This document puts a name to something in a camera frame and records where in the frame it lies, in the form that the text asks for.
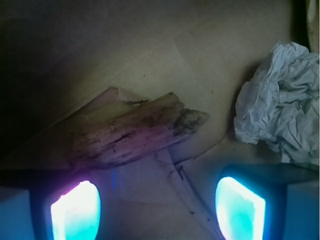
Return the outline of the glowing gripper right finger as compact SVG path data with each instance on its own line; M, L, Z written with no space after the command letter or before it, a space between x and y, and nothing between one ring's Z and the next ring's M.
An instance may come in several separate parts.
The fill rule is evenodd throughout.
M318 240L320 169L311 163L231 164L215 212L226 240Z

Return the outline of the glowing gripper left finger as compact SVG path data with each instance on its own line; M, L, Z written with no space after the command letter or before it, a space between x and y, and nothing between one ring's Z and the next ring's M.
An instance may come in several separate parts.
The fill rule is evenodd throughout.
M94 240L101 196L84 170L0 172L2 240Z

